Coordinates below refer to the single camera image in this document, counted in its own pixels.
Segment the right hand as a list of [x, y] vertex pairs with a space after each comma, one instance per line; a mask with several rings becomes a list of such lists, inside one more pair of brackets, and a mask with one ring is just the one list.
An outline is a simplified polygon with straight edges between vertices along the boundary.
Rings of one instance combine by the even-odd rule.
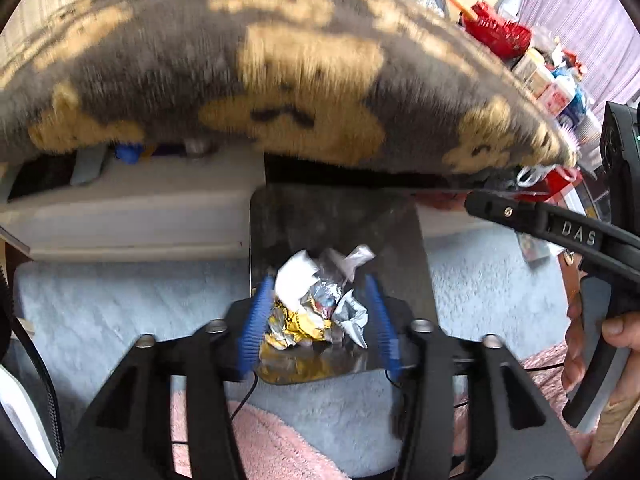
[[602, 463], [639, 409], [639, 285], [593, 263], [582, 265], [570, 302], [563, 388], [565, 421], [591, 432], [586, 468]]

